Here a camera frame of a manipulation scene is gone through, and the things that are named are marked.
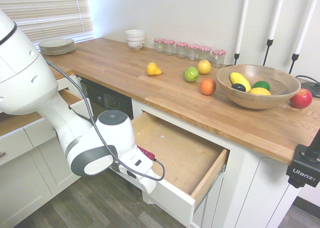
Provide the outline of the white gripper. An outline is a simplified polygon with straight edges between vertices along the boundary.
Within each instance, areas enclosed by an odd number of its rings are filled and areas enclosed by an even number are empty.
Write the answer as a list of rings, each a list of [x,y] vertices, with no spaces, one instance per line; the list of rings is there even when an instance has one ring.
[[[148,194],[153,192],[156,187],[157,181],[163,179],[163,176],[158,176],[154,173],[154,171],[151,169],[151,165],[145,166],[143,164],[139,164],[138,166],[133,165],[132,167],[130,167],[133,171],[142,173],[145,176],[134,173],[121,164],[118,167],[118,174],[121,177]]]

